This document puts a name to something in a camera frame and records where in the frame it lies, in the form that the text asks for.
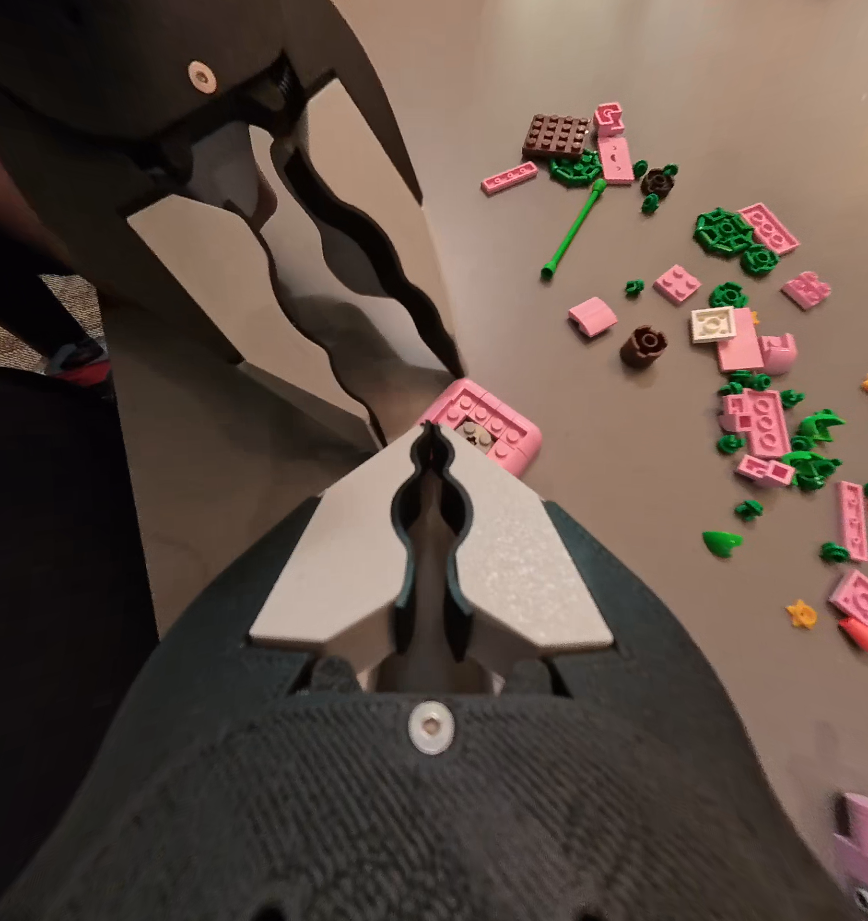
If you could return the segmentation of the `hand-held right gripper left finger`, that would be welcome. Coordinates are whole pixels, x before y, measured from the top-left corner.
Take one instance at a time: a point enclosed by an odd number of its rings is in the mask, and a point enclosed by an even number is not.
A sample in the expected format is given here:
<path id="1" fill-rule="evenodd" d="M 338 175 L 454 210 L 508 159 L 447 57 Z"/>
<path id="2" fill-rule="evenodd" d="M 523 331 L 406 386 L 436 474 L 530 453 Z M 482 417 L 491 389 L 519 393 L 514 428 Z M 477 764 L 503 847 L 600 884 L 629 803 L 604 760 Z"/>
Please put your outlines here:
<path id="1" fill-rule="evenodd" d="M 318 498 L 250 629 L 260 648 L 348 663 L 374 690 L 427 614 L 424 514 L 430 424 L 415 426 Z"/>

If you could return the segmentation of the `white square tile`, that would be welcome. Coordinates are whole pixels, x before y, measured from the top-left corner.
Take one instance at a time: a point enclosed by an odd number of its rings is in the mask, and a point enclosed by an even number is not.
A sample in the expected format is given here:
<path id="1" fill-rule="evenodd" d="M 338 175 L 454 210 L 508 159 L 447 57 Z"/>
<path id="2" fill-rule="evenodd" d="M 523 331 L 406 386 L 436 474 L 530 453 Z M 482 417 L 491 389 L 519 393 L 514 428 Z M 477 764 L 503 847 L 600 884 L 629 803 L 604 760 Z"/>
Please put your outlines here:
<path id="1" fill-rule="evenodd" d="M 698 308 L 690 312 L 690 339 L 693 344 L 724 342 L 737 335 L 733 307 Z"/>

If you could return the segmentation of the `person's left hand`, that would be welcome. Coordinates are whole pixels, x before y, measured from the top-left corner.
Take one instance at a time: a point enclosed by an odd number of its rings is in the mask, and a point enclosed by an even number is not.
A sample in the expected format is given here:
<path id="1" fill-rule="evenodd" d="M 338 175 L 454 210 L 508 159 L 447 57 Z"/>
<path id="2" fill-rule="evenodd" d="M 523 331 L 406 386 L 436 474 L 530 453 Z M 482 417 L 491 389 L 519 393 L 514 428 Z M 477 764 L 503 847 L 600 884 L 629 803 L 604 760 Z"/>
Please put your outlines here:
<path id="1" fill-rule="evenodd" d="M 0 161 L 0 228 L 19 242 L 63 267 L 72 274 L 64 245 L 41 222 Z"/>

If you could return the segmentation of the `brown round brick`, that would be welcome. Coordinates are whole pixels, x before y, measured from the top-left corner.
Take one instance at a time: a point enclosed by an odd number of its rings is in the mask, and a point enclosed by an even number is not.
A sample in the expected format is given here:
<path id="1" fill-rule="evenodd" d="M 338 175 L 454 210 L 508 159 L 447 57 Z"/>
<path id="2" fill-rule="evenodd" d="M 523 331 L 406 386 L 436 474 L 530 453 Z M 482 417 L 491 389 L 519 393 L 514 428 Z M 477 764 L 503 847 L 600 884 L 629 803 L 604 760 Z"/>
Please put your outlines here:
<path id="1" fill-rule="evenodd" d="M 621 346 L 620 358 L 624 365 L 644 370 L 660 358 L 667 346 L 668 339 L 664 332 L 649 325 L 636 327 Z"/>

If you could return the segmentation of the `pink and brown brick assembly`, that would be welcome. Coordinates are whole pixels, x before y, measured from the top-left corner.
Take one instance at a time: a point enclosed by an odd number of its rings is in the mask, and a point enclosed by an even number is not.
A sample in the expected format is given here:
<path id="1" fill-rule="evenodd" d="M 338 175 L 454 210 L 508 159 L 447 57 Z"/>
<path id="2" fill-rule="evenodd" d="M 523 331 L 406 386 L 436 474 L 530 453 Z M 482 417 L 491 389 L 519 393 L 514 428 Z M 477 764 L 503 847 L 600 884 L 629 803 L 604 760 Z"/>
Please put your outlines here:
<path id="1" fill-rule="evenodd" d="M 451 383 L 418 418 L 456 432 L 505 471 L 521 478 L 539 454 L 542 432 L 470 378 Z"/>

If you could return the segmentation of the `scattered pink bricks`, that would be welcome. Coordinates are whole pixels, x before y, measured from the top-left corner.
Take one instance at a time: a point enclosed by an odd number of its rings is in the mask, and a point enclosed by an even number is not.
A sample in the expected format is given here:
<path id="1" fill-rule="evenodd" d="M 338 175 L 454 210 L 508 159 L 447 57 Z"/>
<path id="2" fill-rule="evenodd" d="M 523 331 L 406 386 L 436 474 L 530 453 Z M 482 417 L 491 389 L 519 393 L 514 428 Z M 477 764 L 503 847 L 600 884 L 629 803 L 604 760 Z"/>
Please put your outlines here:
<path id="1" fill-rule="evenodd" d="M 643 192 L 641 212 L 652 214 L 670 193 L 678 172 L 675 164 L 649 168 L 647 162 L 631 163 L 624 139 L 623 109 L 616 102 L 599 105 L 589 119 L 538 113 L 532 117 L 520 165 L 484 178 L 481 190 L 492 196 L 502 190 L 535 178 L 539 167 L 533 158 L 548 161 L 550 176 L 569 188 L 589 187 L 584 203 L 551 260 L 541 268 L 541 279 L 555 277 L 564 257 L 593 205 L 609 184 L 627 185 L 640 178 Z M 693 224 L 693 238 L 704 251 L 720 257 L 739 257 L 741 270 L 752 278 L 770 274 L 783 256 L 799 247 L 799 240 L 777 219 L 763 202 L 738 211 L 722 207 L 700 214 Z M 683 304 L 699 289 L 698 280 L 674 264 L 654 281 L 654 290 L 671 304 Z M 780 288 L 800 309 L 822 304 L 831 288 L 815 272 L 801 272 Z M 788 432 L 785 413 L 804 399 L 796 390 L 774 390 L 773 379 L 787 374 L 798 358 L 791 334 L 758 334 L 759 320 L 747 306 L 749 299 L 742 285 L 726 282 L 717 285 L 708 297 L 708 308 L 691 311 L 689 329 L 693 344 L 716 345 L 719 370 L 727 376 L 718 389 L 721 412 L 718 423 L 723 435 L 716 450 L 725 456 L 739 451 L 735 473 L 761 487 L 797 487 L 803 492 L 824 488 L 841 466 L 841 460 L 821 455 L 814 448 L 833 442 L 832 429 L 845 421 L 833 410 L 822 409 L 803 417 L 793 435 Z M 571 308 L 567 314 L 578 331 L 593 337 L 608 331 L 615 323 L 609 306 L 591 298 Z M 646 368 L 666 347 L 662 332 L 643 326 L 635 328 L 621 347 L 626 366 Z M 525 467 L 524 437 L 536 436 L 522 419 L 512 419 L 511 410 L 498 408 L 494 398 L 481 392 L 476 396 L 452 398 L 450 418 L 463 437 L 486 452 L 508 470 Z M 828 563 L 868 561 L 868 481 L 836 484 L 840 541 L 820 546 L 820 559 Z M 727 559 L 742 544 L 742 537 L 724 531 L 702 535 L 705 546 L 716 557 Z M 859 570 L 847 570 L 831 593 L 829 602 L 838 613 L 838 629 L 850 642 L 868 654 L 868 578 Z"/>

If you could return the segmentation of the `green rod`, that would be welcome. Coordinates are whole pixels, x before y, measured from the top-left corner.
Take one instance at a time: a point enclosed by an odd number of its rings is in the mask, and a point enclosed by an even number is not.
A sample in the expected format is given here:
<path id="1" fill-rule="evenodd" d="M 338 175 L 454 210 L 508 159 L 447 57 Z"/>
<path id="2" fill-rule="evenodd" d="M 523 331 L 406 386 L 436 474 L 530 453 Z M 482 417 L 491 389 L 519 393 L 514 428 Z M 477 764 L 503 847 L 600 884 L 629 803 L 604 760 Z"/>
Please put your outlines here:
<path id="1" fill-rule="evenodd" d="M 584 222 L 586 221 L 594 205 L 597 203 L 597 201 L 600 200 L 601 196 L 605 192 L 607 185 L 608 183 L 606 179 L 604 178 L 597 178 L 593 182 L 586 202 L 584 202 L 577 216 L 572 222 L 571 226 L 566 231 L 566 235 L 563 237 L 562 241 L 559 243 L 558 247 L 555 250 L 555 253 L 541 267 L 540 269 L 541 281 L 550 282 L 553 280 L 560 262 L 565 258 L 566 253 L 569 250 L 572 242 L 574 241 L 575 237 L 578 235 L 579 230 L 582 228 Z"/>

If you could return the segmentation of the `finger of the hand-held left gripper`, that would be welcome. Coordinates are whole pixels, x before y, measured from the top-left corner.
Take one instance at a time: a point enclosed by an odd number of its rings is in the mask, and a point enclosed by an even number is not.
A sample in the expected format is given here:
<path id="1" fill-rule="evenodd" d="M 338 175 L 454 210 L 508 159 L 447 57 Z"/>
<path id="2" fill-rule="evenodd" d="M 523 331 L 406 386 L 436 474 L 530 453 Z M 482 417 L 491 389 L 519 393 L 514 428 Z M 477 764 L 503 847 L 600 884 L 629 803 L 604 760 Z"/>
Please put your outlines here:
<path id="1" fill-rule="evenodd" d="M 128 223 L 241 355 L 241 374 L 358 449 L 385 447 L 373 411 L 282 308 L 263 241 L 239 215 L 169 195 Z"/>
<path id="2" fill-rule="evenodd" d="M 309 103 L 304 131 L 319 177 L 386 232 L 408 281 L 432 300 L 455 340 L 453 298 L 427 209 L 407 190 L 339 83 Z M 382 339 L 383 354 L 393 353 L 411 366 L 446 371 L 404 306 L 389 296 L 356 293 L 333 274 L 312 218 L 281 178 L 271 173 L 270 183 L 278 198 L 270 218 L 270 249 L 279 282 L 307 329 L 331 347 L 340 341 L 347 359 L 357 357 L 359 342 L 371 346 Z"/>

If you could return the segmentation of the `pink and brown branch assembly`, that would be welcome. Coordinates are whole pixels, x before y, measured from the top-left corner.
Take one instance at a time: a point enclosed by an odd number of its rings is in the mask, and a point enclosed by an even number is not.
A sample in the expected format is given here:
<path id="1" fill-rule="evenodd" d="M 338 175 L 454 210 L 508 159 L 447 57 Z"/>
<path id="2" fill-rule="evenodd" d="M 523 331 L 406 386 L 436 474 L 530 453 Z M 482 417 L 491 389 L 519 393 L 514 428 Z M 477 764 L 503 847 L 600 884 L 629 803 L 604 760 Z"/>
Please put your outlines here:
<path id="1" fill-rule="evenodd" d="M 845 891 L 862 919 L 868 919 L 868 797 L 844 793 L 835 854 Z"/>

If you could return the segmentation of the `scattered green plant pieces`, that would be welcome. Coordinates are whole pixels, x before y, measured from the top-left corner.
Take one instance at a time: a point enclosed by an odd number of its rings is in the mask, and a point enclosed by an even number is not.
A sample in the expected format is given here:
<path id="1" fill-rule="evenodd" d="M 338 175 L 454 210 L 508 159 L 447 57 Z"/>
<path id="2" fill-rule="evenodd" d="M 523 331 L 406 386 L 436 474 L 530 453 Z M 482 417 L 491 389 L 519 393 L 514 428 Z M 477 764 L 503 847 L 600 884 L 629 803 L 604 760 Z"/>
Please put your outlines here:
<path id="1" fill-rule="evenodd" d="M 631 165 L 624 177 L 605 175 L 601 168 L 600 155 L 595 151 L 588 151 L 579 160 L 553 160 L 550 163 L 551 177 L 568 186 L 591 185 L 597 178 L 614 178 L 615 183 L 635 178 Z M 642 167 L 641 177 L 648 171 L 647 163 L 640 161 L 635 164 Z M 677 167 L 673 164 L 666 166 L 676 175 Z M 642 203 L 642 213 L 654 213 L 660 204 L 656 195 L 645 196 Z M 772 212 L 765 209 L 762 203 L 752 205 L 740 212 L 727 211 L 718 207 L 698 216 L 693 226 L 693 239 L 710 255 L 738 257 L 741 268 L 751 278 L 759 278 L 770 274 L 779 264 L 780 256 L 787 254 L 798 246 L 792 236 L 777 224 Z M 664 296 L 675 306 L 680 306 L 693 293 L 698 290 L 699 282 L 675 264 L 668 272 L 655 280 L 654 290 Z M 818 304 L 825 295 L 830 293 L 830 288 L 820 282 L 814 272 L 803 272 L 786 283 L 782 291 L 801 308 L 812 307 Z M 796 356 L 794 343 L 790 337 L 765 337 L 755 332 L 748 313 L 749 298 L 744 293 L 742 285 L 738 283 L 723 283 L 717 285 L 708 299 L 709 307 L 733 307 L 737 322 L 737 335 L 724 342 L 715 342 L 718 346 L 718 361 L 721 371 L 730 376 L 730 383 L 726 384 L 720 393 L 734 399 L 735 396 L 746 394 L 749 390 L 754 396 L 772 395 L 780 399 L 782 406 L 789 408 L 800 401 L 801 394 L 794 391 L 783 391 L 777 395 L 766 393 L 768 378 L 785 373 L 786 366 L 793 363 Z M 605 302 L 594 298 L 578 305 L 569 311 L 569 318 L 580 323 L 579 328 L 585 335 L 606 330 L 607 326 L 615 321 L 615 316 L 610 313 L 610 323 L 606 326 L 601 322 L 601 313 L 607 310 Z M 779 435 L 774 437 L 773 429 L 756 423 L 754 428 L 741 423 L 731 429 L 740 431 L 743 437 L 735 435 L 726 436 L 719 443 L 719 450 L 731 453 L 746 445 L 748 452 L 741 460 L 753 464 L 744 467 L 751 475 L 760 476 L 761 481 L 770 481 L 778 485 L 796 485 L 801 490 L 817 490 L 824 486 L 826 478 L 833 473 L 838 462 L 815 454 L 811 448 L 819 441 L 831 441 L 828 429 L 833 425 L 842 425 L 843 421 L 831 411 L 814 413 L 805 419 L 798 427 L 798 433 L 792 438 L 792 447 L 788 446 L 788 436 L 783 422 Z M 785 457 L 791 452 L 795 463 L 791 467 L 784 467 L 780 455 Z M 826 543 L 821 549 L 821 558 L 830 561 L 865 561 L 868 552 L 867 538 L 860 529 L 863 528 L 862 512 L 867 508 L 868 483 L 865 486 L 853 486 L 856 490 L 856 511 L 851 515 L 850 506 L 843 502 L 842 505 L 842 544 Z"/>

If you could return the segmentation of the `brown square studded plate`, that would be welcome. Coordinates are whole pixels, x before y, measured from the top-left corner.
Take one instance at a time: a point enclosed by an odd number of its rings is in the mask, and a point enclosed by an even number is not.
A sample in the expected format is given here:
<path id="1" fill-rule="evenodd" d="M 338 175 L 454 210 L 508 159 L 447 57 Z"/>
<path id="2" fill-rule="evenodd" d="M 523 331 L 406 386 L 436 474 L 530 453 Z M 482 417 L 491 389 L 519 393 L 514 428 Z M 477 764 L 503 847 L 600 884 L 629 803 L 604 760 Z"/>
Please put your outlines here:
<path id="1" fill-rule="evenodd" d="M 589 143 L 591 119 L 538 113 L 532 117 L 521 145 L 523 159 L 577 160 Z"/>

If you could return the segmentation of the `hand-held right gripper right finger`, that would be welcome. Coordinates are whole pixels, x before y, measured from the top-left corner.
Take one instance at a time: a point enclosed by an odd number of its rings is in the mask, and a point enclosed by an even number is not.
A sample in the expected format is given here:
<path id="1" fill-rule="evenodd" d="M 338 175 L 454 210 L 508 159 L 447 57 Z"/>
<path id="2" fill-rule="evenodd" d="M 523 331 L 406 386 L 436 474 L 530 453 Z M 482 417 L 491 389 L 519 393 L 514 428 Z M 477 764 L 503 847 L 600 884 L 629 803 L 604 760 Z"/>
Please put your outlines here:
<path id="1" fill-rule="evenodd" d="M 611 648 L 611 629 L 543 499 L 437 424 L 432 468 L 453 535 L 443 614 L 453 658 L 507 678 L 520 661 Z"/>

